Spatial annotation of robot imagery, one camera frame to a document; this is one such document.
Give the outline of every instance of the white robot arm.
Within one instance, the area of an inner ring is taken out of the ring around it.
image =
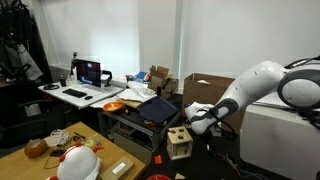
[[[284,103],[298,111],[319,108],[320,64],[309,63],[314,59],[299,60],[286,68],[271,61],[252,67],[233,81],[215,106],[195,104],[185,109],[193,131],[205,134],[219,121],[276,90]]]

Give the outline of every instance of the floor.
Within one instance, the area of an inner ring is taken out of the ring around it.
[[[97,111],[98,110],[92,109],[92,108],[81,109],[81,110],[73,109],[73,111],[67,115],[67,125],[69,126],[76,122],[82,121],[83,123],[91,127],[93,130],[100,133]],[[226,148],[226,146],[230,146],[230,144],[228,144],[229,142],[225,142],[225,140],[223,141],[221,139],[218,139],[216,142],[220,146],[218,149],[220,152],[224,152],[228,154],[239,154],[238,153],[239,148],[230,148],[230,147]],[[220,162],[221,160],[217,161],[215,159],[216,157],[209,156],[205,151],[205,147],[201,145],[200,140],[197,141],[196,144],[197,143],[200,143],[200,144],[193,150],[192,157],[194,161],[190,161],[189,159],[189,160],[181,160],[181,161],[177,160],[172,162],[168,157],[168,154],[166,151],[166,142],[164,142],[160,148],[160,151],[158,152],[158,154],[162,154],[164,164],[154,165],[153,162],[150,163],[150,165],[146,168],[145,172],[141,175],[139,179],[141,180],[148,179],[148,177],[154,174],[167,174],[168,176],[174,179],[174,175],[176,174],[176,172],[181,172],[181,174],[186,175],[187,176],[186,179],[197,179],[200,177],[201,177],[200,179],[219,179],[219,180],[240,179],[234,174],[234,171],[230,171],[230,168],[226,167],[225,164],[221,164]],[[21,149],[24,146],[25,145],[21,145],[19,147],[7,149],[7,150],[0,149],[0,158],[7,154],[10,154],[11,152]],[[241,162],[239,155],[234,155],[234,156],[238,162]],[[238,168],[241,172],[242,179],[288,180],[287,178],[284,178],[272,172],[268,172],[266,170],[260,169],[250,164],[246,164],[242,162],[240,165],[241,166],[238,166]]]

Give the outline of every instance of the office chair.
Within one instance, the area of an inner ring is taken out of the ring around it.
[[[27,143],[30,139],[44,138],[55,129],[64,129],[66,119],[63,111],[43,112],[27,117],[24,106],[33,103],[46,103],[36,100],[16,104],[0,89],[0,148],[11,148]]]

